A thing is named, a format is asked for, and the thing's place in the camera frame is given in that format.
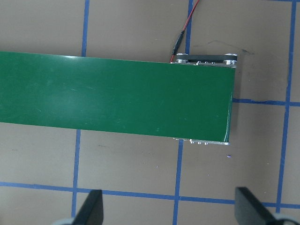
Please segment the blue tape grid line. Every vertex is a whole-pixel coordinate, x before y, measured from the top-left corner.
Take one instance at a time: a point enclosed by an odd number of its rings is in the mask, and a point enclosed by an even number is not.
[[[89,8],[90,8],[90,0],[85,0],[85,2],[84,2],[84,16],[83,16],[83,31],[82,31],[82,48],[81,48],[81,56],[83,56],[83,57],[86,56],[86,47],[87,47],[87,42],[88,42],[87,37],[88,37],[88,24],[89,24]],[[81,130],[76,130],[71,217],[76,216],[80,137],[81,137]]]
[[[82,35],[82,48],[81,56],[86,56],[87,36],[88,36],[88,24],[89,24],[89,8],[90,0],[85,0],[84,3],[84,18],[83,18],[83,35]]]
[[[76,144],[75,144],[75,159],[74,159],[74,176],[73,176],[73,195],[72,195],[71,217],[75,217],[75,215],[76,215],[78,168],[79,168],[79,151],[80,151],[80,136],[81,136],[81,130],[76,130]]]
[[[77,192],[77,193],[89,193],[91,189],[87,188],[73,188],[73,187],[58,187],[58,186],[49,186],[49,185],[40,185],[40,184],[23,184],[23,183],[13,183],[13,182],[0,182],[0,187],[14,187],[14,188],[28,188],[36,190],[51,190],[51,191],[66,191],[66,192]],[[175,196],[173,195],[158,195],[158,194],[149,194],[149,193],[137,193],[137,192],[125,192],[125,191],[110,191],[102,190],[104,195],[116,195],[116,196],[127,196],[127,197],[140,197],[140,198],[153,198],[153,199],[165,199],[165,200],[174,200]],[[186,202],[200,202],[200,203],[216,203],[216,204],[234,204],[234,200],[229,199],[216,199],[216,198],[199,198],[199,197],[188,197],[188,196],[179,196],[179,201]],[[263,202],[263,205],[266,207],[277,206],[276,203],[272,202]],[[280,204],[281,208],[287,209],[300,209],[300,204]]]
[[[193,0],[188,0],[188,13],[187,16],[191,13],[193,9]],[[188,22],[187,25],[187,34],[186,34],[186,54],[189,54],[189,49],[190,49],[190,42],[191,42],[191,33],[192,33],[192,19]]]
[[[282,135],[281,158],[280,158],[277,199],[276,199],[276,213],[280,213],[283,178],[284,178],[284,170],[285,170],[286,141],[287,141],[287,132],[288,132],[288,123],[289,123],[291,86],[292,86],[292,75],[293,75],[293,54],[294,54],[295,20],[296,20],[296,6],[297,6],[296,3],[297,3],[296,0],[293,0],[292,12],[291,12],[290,46],[289,46],[289,73],[288,73],[286,96],[285,96],[285,118],[284,118],[283,135]]]
[[[177,156],[177,169],[176,169],[176,183],[175,183],[175,196],[174,196],[174,210],[173,210],[173,225],[177,225],[178,206],[180,200],[180,177],[181,177],[181,164],[182,164],[182,150],[183,140],[178,141],[178,156]]]

